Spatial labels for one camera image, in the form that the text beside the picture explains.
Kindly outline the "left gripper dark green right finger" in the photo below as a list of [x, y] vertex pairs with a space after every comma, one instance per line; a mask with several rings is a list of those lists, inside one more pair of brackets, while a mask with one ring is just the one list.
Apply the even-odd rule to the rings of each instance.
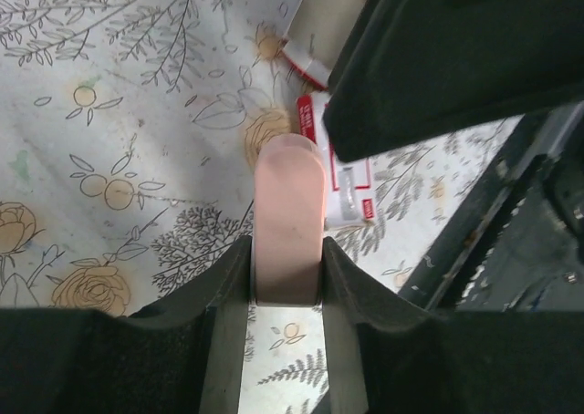
[[580, 413], [583, 316], [431, 313], [323, 243], [334, 413]]

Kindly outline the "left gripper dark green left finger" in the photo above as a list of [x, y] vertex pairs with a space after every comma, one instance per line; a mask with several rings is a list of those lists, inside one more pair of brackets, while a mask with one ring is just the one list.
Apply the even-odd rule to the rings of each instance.
[[235, 413], [251, 240], [130, 316], [95, 309], [1, 313], [4, 413]]

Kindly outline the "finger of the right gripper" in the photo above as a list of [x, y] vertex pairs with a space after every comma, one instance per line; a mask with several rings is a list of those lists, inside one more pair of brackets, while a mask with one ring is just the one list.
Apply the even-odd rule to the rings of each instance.
[[367, 0], [328, 80], [355, 161], [583, 99], [583, 0]]

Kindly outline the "red white staple box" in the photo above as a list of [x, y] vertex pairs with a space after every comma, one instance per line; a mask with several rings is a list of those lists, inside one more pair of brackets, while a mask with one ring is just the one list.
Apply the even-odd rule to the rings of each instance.
[[340, 160], [329, 141], [324, 111], [326, 92], [312, 92], [297, 99], [300, 134], [316, 144], [327, 174], [325, 227], [361, 227], [376, 221], [370, 161]]

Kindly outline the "floral patterned table mat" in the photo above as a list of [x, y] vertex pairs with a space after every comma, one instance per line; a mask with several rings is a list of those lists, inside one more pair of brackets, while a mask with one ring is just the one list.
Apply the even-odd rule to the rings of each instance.
[[[1, 307], [129, 316], [251, 233], [260, 147], [314, 90], [300, 0], [1, 0]], [[405, 284], [519, 118], [372, 159], [377, 223], [327, 235]], [[317, 413], [320, 306], [250, 306], [238, 413]]]

